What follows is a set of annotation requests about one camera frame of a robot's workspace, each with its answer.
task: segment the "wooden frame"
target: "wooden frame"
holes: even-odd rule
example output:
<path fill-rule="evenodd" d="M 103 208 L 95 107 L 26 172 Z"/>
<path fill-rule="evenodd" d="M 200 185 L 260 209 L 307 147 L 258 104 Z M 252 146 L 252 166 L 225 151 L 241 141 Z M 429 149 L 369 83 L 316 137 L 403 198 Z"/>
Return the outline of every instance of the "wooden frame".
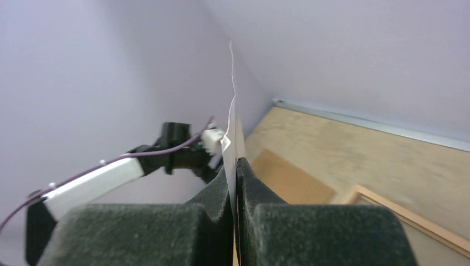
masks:
<path fill-rule="evenodd" d="M 470 241 L 432 223 L 423 217 L 395 204 L 386 198 L 362 186 L 355 186 L 344 199 L 343 204 L 354 204 L 362 198 L 372 204 L 378 204 L 390 209 L 400 220 L 427 234 L 442 244 L 470 258 Z"/>

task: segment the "wire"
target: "wire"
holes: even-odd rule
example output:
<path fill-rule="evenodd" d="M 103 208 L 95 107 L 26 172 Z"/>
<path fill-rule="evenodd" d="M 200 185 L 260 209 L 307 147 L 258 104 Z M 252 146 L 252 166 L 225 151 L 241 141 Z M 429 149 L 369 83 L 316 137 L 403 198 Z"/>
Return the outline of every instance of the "wire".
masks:
<path fill-rule="evenodd" d="M 228 47 L 230 49 L 230 55 L 232 56 L 232 86 L 233 86 L 233 98 L 232 101 L 230 102 L 230 108 L 228 109 L 228 121 L 227 121 L 227 131 L 225 132 L 225 135 L 223 135 L 223 138 L 225 139 L 228 135 L 228 130 L 230 129 L 230 117 L 233 109 L 233 105 L 235 102 L 235 97 L 237 96 L 237 92 L 235 90 L 235 80 L 233 79 L 233 49 L 232 49 L 232 41 L 228 43 Z"/>
<path fill-rule="evenodd" d="M 166 150 L 161 150 L 161 151 L 149 151 L 149 152 L 136 152 L 136 153 L 133 153 L 133 154 L 123 154 L 119 157 L 116 157 L 114 159 L 111 159 L 109 161 L 104 161 L 105 163 L 101 163 L 100 165 L 97 165 L 95 167 L 92 167 L 86 171 L 83 171 L 81 173 L 78 173 L 74 176 L 72 176 L 71 178 L 68 178 L 66 179 L 65 181 L 62 181 L 61 183 L 58 183 L 57 185 L 55 185 L 54 187 L 49 187 L 48 189 L 46 190 L 42 190 L 34 195 L 32 195 L 31 197 L 29 197 L 25 202 L 23 202 L 23 204 L 21 204 L 20 206 L 18 206 L 12 213 L 10 213 L 7 218 L 2 222 L 2 224 L 0 224 L 0 235 L 2 234 L 2 231 L 3 229 L 5 228 L 5 226 L 7 225 L 8 221 L 10 221 L 13 216 L 15 216 L 22 208 L 26 207 L 28 204 L 30 204 L 32 201 L 36 200 L 37 198 L 39 197 L 42 197 L 44 196 L 45 194 L 61 187 L 61 186 L 64 186 L 65 184 L 71 182 L 71 181 L 74 181 L 76 180 L 77 178 L 81 177 L 81 176 L 84 176 L 88 173 L 91 173 L 93 171 L 96 171 L 100 168 L 102 168 L 103 166 L 105 165 L 108 165 L 110 163 L 113 163 L 113 162 L 117 162 L 119 160 L 122 160 L 122 159 L 126 159 L 126 158 L 135 158 L 135 157 L 141 157 L 141 156 L 154 156 L 154 155 L 162 155 L 162 154 L 169 154 L 171 152 L 175 152 L 175 151 L 178 151 L 184 147 L 187 147 L 188 145 L 192 144 L 193 142 L 197 141 L 201 135 L 204 133 L 204 131 L 207 129 L 207 127 L 209 126 L 209 124 L 211 124 L 214 120 L 214 117 L 211 116 L 210 119 L 209 119 L 209 122 L 207 122 L 206 126 L 201 130 L 201 132 L 195 134 L 192 138 L 190 138 L 189 140 L 183 142 L 182 144 L 178 145 L 178 146 L 175 146 L 173 148 L 170 148 L 170 149 L 166 149 Z M 4 264 L 1 260 L 0 260 L 0 266 L 9 266 L 7 264 Z"/>

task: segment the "black foam pad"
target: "black foam pad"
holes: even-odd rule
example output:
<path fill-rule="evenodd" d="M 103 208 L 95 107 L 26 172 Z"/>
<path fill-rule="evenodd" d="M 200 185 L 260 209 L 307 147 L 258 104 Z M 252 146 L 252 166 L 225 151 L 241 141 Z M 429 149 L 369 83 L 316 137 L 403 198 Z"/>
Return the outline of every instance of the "black foam pad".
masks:
<path fill-rule="evenodd" d="M 380 206 L 289 205 L 237 162 L 242 265 L 416 266 L 398 219 Z"/>
<path fill-rule="evenodd" d="M 185 204 L 89 204 L 70 211 L 39 265 L 228 265 L 232 221 L 221 171 Z"/>

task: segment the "cardboard piece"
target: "cardboard piece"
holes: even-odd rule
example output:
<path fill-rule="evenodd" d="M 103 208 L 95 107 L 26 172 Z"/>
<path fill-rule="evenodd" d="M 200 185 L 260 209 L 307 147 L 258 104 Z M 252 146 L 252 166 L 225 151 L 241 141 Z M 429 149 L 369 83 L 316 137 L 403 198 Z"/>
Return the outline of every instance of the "cardboard piece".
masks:
<path fill-rule="evenodd" d="M 290 204 L 325 204 L 335 194 L 332 188 L 266 149 L 252 168 L 261 181 Z"/>

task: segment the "wooden surface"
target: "wooden surface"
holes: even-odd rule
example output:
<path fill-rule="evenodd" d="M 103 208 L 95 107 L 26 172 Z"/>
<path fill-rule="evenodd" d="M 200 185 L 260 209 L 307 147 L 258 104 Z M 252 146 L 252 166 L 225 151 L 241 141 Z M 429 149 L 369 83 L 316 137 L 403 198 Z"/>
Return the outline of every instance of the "wooden surface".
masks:
<path fill-rule="evenodd" d="M 355 204 L 371 205 L 369 201 L 359 198 Z M 470 259 L 461 253 L 443 245 L 415 227 L 400 221 L 406 233 L 406 237 L 415 254 L 415 258 L 421 266 L 464 266 L 470 265 Z"/>
<path fill-rule="evenodd" d="M 389 201 L 365 187 L 357 185 L 354 186 L 349 195 L 344 199 L 344 201 L 342 201 L 344 204 L 363 204 L 364 202 L 387 207 L 393 211 L 395 216 L 398 217 L 402 223 L 406 223 L 409 226 L 414 227 L 418 231 L 421 231 L 432 239 L 441 242 L 455 252 L 461 253 L 463 256 L 470 259 L 470 241 L 446 230 L 445 228 L 442 228 L 438 224 L 424 219 L 423 217 Z"/>
<path fill-rule="evenodd" d="M 290 204 L 325 204 L 335 192 L 302 169 L 269 150 L 252 163 L 256 176 Z"/>
<path fill-rule="evenodd" d="M 246 140 L 250 163 L 270 149 L 336 191 L 366 188 L 470 239 L 470 153 L 272 108 Z"/>

